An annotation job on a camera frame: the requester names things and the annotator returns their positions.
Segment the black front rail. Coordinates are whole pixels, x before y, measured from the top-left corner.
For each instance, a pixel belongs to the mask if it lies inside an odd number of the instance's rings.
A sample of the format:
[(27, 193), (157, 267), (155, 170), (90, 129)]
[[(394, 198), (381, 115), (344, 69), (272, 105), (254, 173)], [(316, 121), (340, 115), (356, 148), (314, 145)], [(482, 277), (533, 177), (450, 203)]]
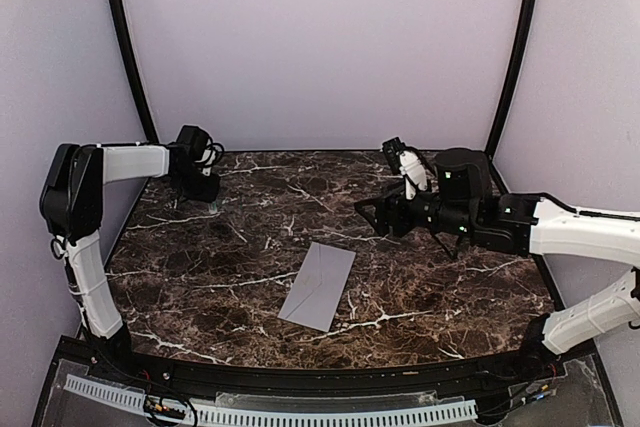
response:
[(213, 398), (219, 393), (338, 397), (435, 391), (446, 394), (492, 394), (522, 381), (563, 372), (550, 363), (524, 365), (517, 352), (470, 360), (409, 367), (340, 370), (287, 370), (222, 366), (136, 353), (137, 365), (155, 385), (178, 393)]

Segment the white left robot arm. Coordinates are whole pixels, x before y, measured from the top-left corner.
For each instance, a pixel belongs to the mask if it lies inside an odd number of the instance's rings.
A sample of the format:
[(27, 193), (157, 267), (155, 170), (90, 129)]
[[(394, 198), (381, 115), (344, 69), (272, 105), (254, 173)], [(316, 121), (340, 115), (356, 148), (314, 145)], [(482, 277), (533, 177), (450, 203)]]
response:
[(183, 126), (169, 144), (58, 146), (39, 209), (53, 236), (52, 253), (65, 262), (70, 293), (79, 306), (83, 326), (93, 336), (109, 341), (126, 331), (100, 250), (104, 186), (167, 177), (180, 199), (213, 204), (220, 190), (220, 176), (213, 167), (224, 153), (222, 144), (192, 125)]

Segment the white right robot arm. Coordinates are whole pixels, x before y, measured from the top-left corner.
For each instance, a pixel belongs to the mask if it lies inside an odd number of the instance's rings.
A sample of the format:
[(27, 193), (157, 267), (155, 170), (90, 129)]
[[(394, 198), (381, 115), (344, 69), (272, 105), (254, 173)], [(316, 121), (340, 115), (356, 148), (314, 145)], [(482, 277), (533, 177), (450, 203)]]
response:
[(423, 228), (431, 236), (454, 235), (492, 252), (627, 266), (603, 290), (529, 323), (520, 351), (510, 360), (517, 379), (534, 379), (549, 358), (587, 340), (623, 325), (639, 326), (638, 213), (571, 206), (549, 193), (497, 195), (489, 158), (478, 150), (452, 148), (427, 161), (394, 138), (382, 152), (398, 182), (354, 205), (381, 237)]

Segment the black left frame post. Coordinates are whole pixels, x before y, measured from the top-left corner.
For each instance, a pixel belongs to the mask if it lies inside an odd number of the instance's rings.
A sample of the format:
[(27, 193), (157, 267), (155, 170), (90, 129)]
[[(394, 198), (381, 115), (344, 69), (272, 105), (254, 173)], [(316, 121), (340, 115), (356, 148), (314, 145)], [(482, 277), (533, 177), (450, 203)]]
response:
[(136, 113), (147, 141), (159, 141), (138, 68), (123, 0), (108, 0), (112, 23)]

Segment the grey paper envelope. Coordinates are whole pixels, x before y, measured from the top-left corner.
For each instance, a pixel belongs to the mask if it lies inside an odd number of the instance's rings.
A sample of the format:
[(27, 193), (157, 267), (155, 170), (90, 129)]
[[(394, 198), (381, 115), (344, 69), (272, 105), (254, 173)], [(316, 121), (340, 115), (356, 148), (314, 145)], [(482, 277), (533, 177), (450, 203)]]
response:
[(353, 251), (313, 242), (278, 318), (327, 333), (355, 257)]

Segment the black frame corner post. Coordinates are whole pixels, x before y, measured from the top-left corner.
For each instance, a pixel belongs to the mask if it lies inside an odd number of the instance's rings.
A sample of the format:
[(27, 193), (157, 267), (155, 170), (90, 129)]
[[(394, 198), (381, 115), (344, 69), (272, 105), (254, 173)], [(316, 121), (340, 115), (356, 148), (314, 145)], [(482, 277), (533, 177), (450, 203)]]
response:
[(484, 152), (493, 162), (504, 133), (523, 64), (536, 0), (521, 0), (513, 45)]

